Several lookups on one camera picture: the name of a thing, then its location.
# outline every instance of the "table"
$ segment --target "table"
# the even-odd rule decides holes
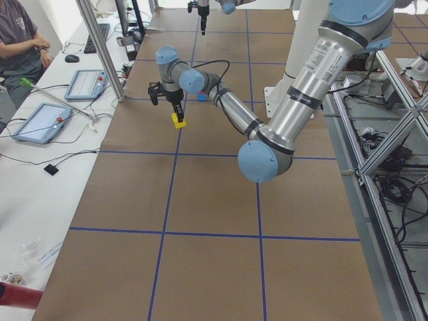
[[[162,31],[143,41],[34,321],[382,320],[388,294],[373,289],[321,113],[293,167],[254,184],[221,110],[189,95],[176,130],[145,90],[173,45],[191,64],[230,60],[226,84],[267,121],[263,87],[282,77],[294,26],[291,11],[212,10],[201,36],[187,10],[154,13]]]
[[[118,47],[116,37],[120,34],[114,31],[118,19],[113,17],[101,19],[99,22],[110,23],[109,39],[106,45],[109,49],[116,70],[128,63],[123,47]],[[70,39],[70,43],[85,44],[88,31],[81,24]],[[70,44],[65,52],[60,52],[47,72],[37,85],[41,88],[58,84],[69,84],[77,69],[102,69],[102,64],[96,54],[84,54],[83,45]],[[77,53],[80,61],[76,64],[65,63],[67,54]],[[49,90],[58,97],[64,97],[66,87]],[[42,102],[53,102],[42,93],[31,94],[16,112],[14,118],[27,118]],[[84,108],[88,102],[73,103]],[[97,114],[113,115],[117,100],[111,88],[93,104]],[[22,122],[12,122],[8,128],[14,133]],[[74,141],[89,124],[89,119],[83,115],[72,117],[60,133],[54,138],[59,142]],[[0,138],[0,153],[25,161],[38,163],[69,152],[93,150],[100,147],[107,128],[109,117],[102,117],[94,125],[97,132],[87,128],[81,137],[72,144],[37,145],[26,142],[16,142],[11,138]],[[60,170],[55,176],[43,170],[45,165],[26,165],[15,160],[0,156],[0,274],[9,272],[22,274],[25,286],[43,290],[51,274],[53,264],[43,269],[34,262],[23,263],[20,254],[21,244],[42,238],[39,244],[41,252],[47,252],[53,246],[62,242],[70,221],[74,215],[78,201],[84,190],[86,181],[95,163],[96,154],[73,156],[59,165]],[[33,310],[23,310],[9,307],[0,308],[1,320],[24,321],[31,320]]]

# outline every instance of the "keyboard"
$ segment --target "keyboard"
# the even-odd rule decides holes
[[[108,36],[108,30],[110,29],[110,24],[109,23],[99,23],[98,27],[100,28],[102,37],[104,38],[104,41],[107,40],[107,36]],[[86,42],[86,46],[85,49],[83,51],[85,54],[94,54],[96,53],[96,48],[94,45],[94,42],[92,41],[91,36],[88,36],[88,40]]]

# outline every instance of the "person's hand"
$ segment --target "person's hand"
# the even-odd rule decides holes
[[[34,47],[37,49],[46,48],[49,49],[51,47],[51,43],[43,37],[37,37],[33,39]]]
[[[40,60],[43,67],[47,68],[51,65],[54,59],[49,55],[47,50],[40,50]]]

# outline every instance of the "gray t-shirt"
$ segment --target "gray t-shirt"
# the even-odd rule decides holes
[[[3,0],[0,7],[0,42],[5,45],[33,39],[37,27],[17,0]],[[34,49],[8,59],[0,58],[0,74],[14,70],[34,54]]]

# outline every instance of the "computer mouse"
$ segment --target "computer mouse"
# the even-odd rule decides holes
[[[67,55],[66,62],[79,62],[80,58],[76,55]]]

